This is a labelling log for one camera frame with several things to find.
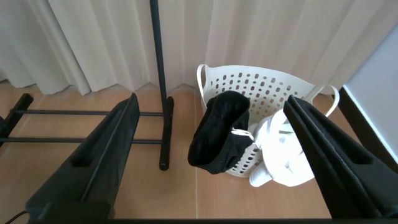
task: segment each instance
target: baseboard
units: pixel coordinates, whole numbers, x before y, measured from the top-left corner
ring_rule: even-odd
[[[361,110],[356,106],[353,99],[343,87],[339,91],[340,102],[338,104],[344,117],[357,135],[361,144],[377,158],[383,161],[392,170],[398,173],[398,164],[391,156],[382,141],[378,138],[375,130],[368,123]]]

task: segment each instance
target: light brown floor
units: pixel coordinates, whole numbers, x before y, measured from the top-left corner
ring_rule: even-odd
[[[130,91],[108,88],[81,96],[73,88],[44,96],[36,86],[16,89],[0,83],[3,118],[22,93],[31,93],[31,109],[110,110]],[[161,111],[160,94],[153,88],[137,93],[141,111]],[[189,166],[188,148],[199,124],[200,98],[189,88],[170,93],[175,100],[170,169],[158,168],[159,146],[133,145],[119,194],[116,218],[329,218],[317,182],[284,187],[270,182],[253,188],[247,179],[228,174],[210,175]],[[321,110],[330,105],[318,96]],[[85,137],[103,116],[25,115],[11,136]],[[330,119],[347,133],[352,129],[340,110]],[[141,118],[136,138],[160,139],[162,118]],[[72,153],[77,144],[12,143],[0,148],[0,223],[24,209],[26,200]],[[17,223],[27,221],[27,215]]]

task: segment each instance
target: laundry basket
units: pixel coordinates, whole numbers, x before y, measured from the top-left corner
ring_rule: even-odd
[[[204,68],[205,85],[202,85]],[[313,85],[288,73],[267,68],[242,65],[228,65],[211,68],[199,65],[197,70],[198,86],[201,94],[203,111],[209,99],[232,90],[249,98],[249,125],[258,123],[280,110],[290,95],[312,103],[313,98],[322,91],[324,85]],[[335,101],[326,113],[328,116],[337,107],[340,99],[338,90],[330,86],[335,94]],[[249,177],[250,173],[262,162],[261,150],[255,145],[246,148],[241,160],[227,173],[237,177]]]

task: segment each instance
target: white cloth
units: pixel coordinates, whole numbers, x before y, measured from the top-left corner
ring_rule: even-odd
[[[262,150],[264,160],[250,175],[253,187],[259,187],[271,179],[293,187],[314,178],[295,133],[279,132],[285,121],[286,116],[280,110],[261,120],[252,132],[254,143]]]

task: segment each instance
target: curtain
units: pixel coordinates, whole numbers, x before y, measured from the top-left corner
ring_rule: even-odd
[[[250,65],[341,87],[398,22],[395,0],[161,0],[167,89]],[[0,2],[0,80],[47,94],[158,85],[148,0]]]

